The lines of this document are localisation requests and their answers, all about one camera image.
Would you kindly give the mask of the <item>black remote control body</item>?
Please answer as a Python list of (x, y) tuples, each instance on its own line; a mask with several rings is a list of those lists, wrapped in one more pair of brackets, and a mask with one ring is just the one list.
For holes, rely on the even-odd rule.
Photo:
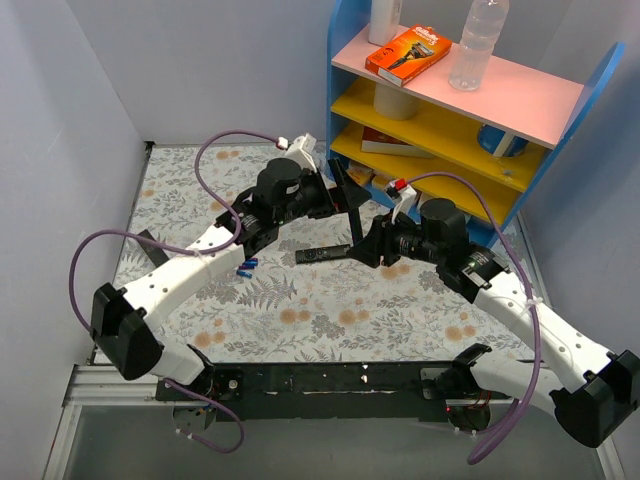
[(354, 208), (348, 211), (349, 226), (352, 237), (352, 245), (357, 245), (364, 237), (361, 216), (358, 208)]

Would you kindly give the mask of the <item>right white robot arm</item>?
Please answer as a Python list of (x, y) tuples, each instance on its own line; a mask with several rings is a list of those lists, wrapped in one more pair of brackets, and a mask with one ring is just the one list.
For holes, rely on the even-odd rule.
[(420, 217), (414, 222), (396, 210), (376, 216), (348, 257), (372, 268), (402, 257), (435, 265), (445, 286), (506, 326), (548, 367), (532, 403), (580, 444), (600, 446), (639, 407), (638, 356), (612, 352), (527, 294), (507, 262), (470, 241), (452, 201), (429, 200)]

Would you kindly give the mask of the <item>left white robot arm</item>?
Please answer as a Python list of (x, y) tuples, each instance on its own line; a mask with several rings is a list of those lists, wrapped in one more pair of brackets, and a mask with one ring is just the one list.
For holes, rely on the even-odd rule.
[(370, 193), (349, 177), (340, 161), (329, 162), (335, 186), (287, 158), (270, 160), (255, 186), (242, 192), (193, 242), (143, 278), (94, 294), (91, 336), (126, 380), (146, 374), (169, 378), (193, 400), (213, 386), (207, 361), (193, 347), (173, 344), (157, 332), (182, 303), (217, 276), (239, 267), (278, 238), (282, 226), (299, 218), (356, 214)]

